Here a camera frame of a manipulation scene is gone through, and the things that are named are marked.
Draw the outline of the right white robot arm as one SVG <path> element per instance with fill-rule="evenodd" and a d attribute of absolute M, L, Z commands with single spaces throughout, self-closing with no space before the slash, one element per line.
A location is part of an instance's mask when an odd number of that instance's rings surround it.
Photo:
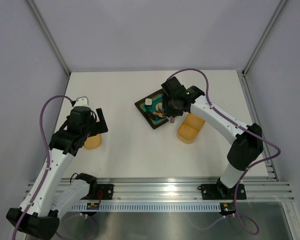
<path fill-rule="evenodd" d="M 246 168 L 263 152 L 262 129 L 256 123 L 247 125 L 214 106 L 208 96 L 196 86 L 185 88 L 177 84 L 162 84 L 162 113 L 171 121 L 183 113 L 191 113 L 205 120 L 231 145 L 226 156 L 228 165 L 219 178 L 217 193 L 229 198 Z"/>

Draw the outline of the white rice ball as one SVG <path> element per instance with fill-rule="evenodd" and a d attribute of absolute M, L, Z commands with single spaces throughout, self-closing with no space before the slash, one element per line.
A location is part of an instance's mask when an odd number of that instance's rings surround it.
<path fill-rule="evenodd" d="M 155 110 L 157 111 L 157 112 L 162 112 L 162 103 L 161 102 L 159 102 L 159 103 L 157 103 L 156 105 L 155 105 Z"/>

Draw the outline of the metal tongs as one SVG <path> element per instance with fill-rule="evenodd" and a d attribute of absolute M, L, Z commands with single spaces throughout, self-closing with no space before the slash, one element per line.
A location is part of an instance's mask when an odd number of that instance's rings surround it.
<path fill-rule="evenodd" d="M 168 121 L 169 121 L 170 123 L 172 123 L 172 124 L 175 122 L 175 119 L 176 119 L 176 118 L 175 118 L 174 116 L 169 116 L 169 117 L 168 117 Z"/>

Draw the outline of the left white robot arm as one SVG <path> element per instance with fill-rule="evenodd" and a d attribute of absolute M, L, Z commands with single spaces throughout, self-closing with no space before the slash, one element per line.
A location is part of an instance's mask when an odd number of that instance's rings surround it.
<path fill-rule="evenodd" d="M 97 178 L 80 173 L 53 202 L 65 171 L 86 140 L 106 132 L 108 127 L 101 108 L 72 108 L 65 122 L 51 137 L 46 163 L 32 189 L 18 208 L 10 208 L 6 214 L 7 220 L 14 226 L 13 239 L 17 232 L 21 232 L 40 240 L 50 240 L 56 234 L 61 219 L 74 204 L 83 198 L 102 196 Z"/>

